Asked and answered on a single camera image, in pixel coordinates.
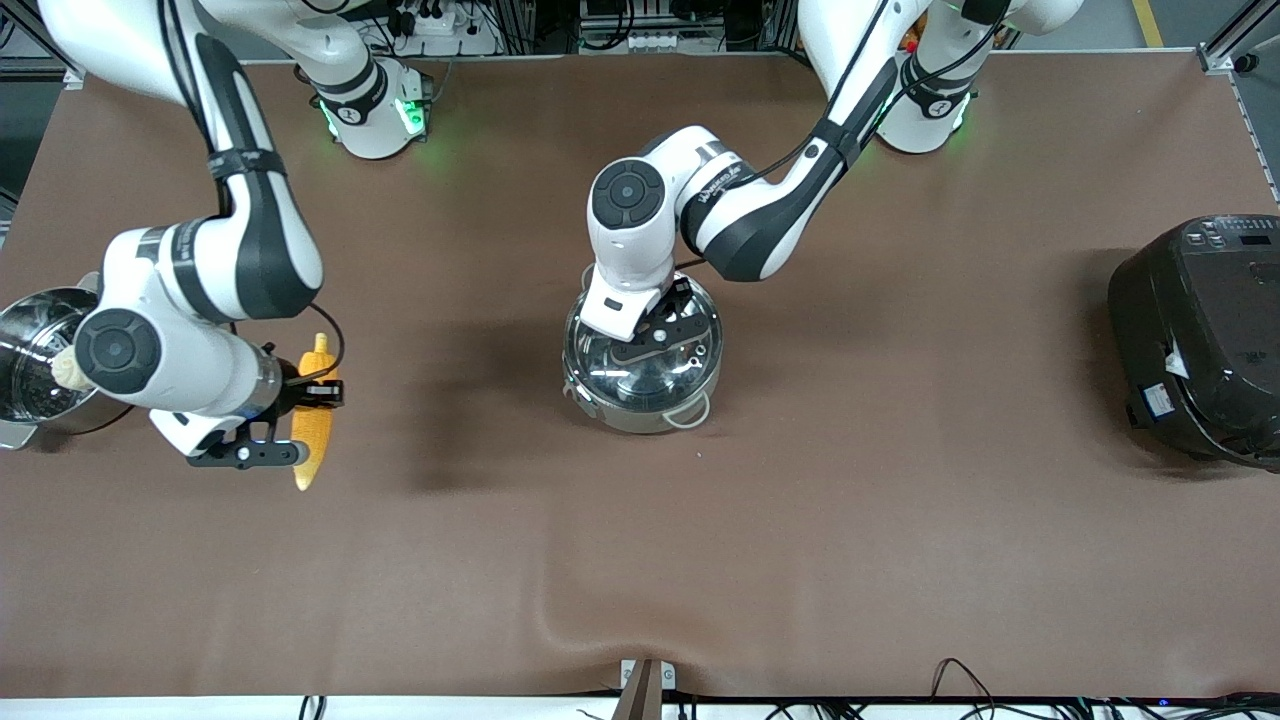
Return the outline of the yellow corn cob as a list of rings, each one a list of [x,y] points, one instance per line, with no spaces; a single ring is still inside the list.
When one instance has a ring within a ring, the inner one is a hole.
[[[312,348],[300,357],[297,368],[301,375],[320,372],[321,374],[314,380],[333,386],[338,382],[335,361],[337,356],[330,351],[328,334],[316,333]],[[306,459],[293,466],[298,491],[306,491],[320,473],[332,436],[332,407],[298,406],[293,413],[291,439],[306,448]]]

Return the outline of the brown table mat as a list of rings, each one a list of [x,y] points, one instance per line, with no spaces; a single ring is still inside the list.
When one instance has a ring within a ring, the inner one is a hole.
[[[992,58],[938,152],[876,143],[788,263],[695,277],[710,415],[617,434],[562,392],[595,174],[703,124],[754,163],[824,105],[782,56],[458,64],[431,137],[333,143],[250,78],[321,247],[347,402],[312,487],[191,468],[132,413],[0,451],[0,698],[1280,691],[1280,477],[1124,413],[1112,270],[1275,213],[1190,53]]]

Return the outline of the steel steamer pot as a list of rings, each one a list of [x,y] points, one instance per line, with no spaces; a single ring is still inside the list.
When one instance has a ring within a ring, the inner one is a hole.
[[[124,418],[132,406],[99,389],[55,382],[55,356],[74,348],[81,322],[99,302],[97,272],[74,286],[23,297],[0,313],[0,450],[22,450],[37,436],[82,436]]]

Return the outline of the white power strip with plugs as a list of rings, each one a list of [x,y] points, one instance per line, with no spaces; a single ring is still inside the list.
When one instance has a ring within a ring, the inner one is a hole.
[[[387,0],[384,29],[401,56],[495,56],[506,50],[483,0]]]

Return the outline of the metal mat clamp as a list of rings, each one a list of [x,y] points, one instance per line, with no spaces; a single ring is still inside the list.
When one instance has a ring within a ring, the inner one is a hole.
[[[667,691],[676,689],[675,667],[659,659],[620,664],[620,697],[611,720],[663,720]]]

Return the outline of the white socket strip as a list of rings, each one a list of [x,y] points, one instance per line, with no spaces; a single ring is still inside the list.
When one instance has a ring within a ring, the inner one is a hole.
[[[680,50],[681,37],[677,32],[659,32],[655,29],[631,31],[622,35],[617,29],[599,28],[591,32],[584,29],[577,40],[576,50],[580,54],[653,54],[676,53]]]

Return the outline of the aluminium frame rail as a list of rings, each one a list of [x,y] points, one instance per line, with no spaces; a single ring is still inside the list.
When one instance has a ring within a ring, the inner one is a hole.
[[[37,0],[0,0],[0,81],[65,82],[82,68],[55,45]]]
[[[1280,0],[1245,0],[1196,54],[1207,76],[1247,74],[1272,46],[1280,46]]]

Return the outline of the black rice cooker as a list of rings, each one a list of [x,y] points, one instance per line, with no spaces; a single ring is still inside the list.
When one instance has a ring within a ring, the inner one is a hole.
[[[1112,273],[1130,424],[1199,460],[1280,474],[1280,217],[1197,217]]]

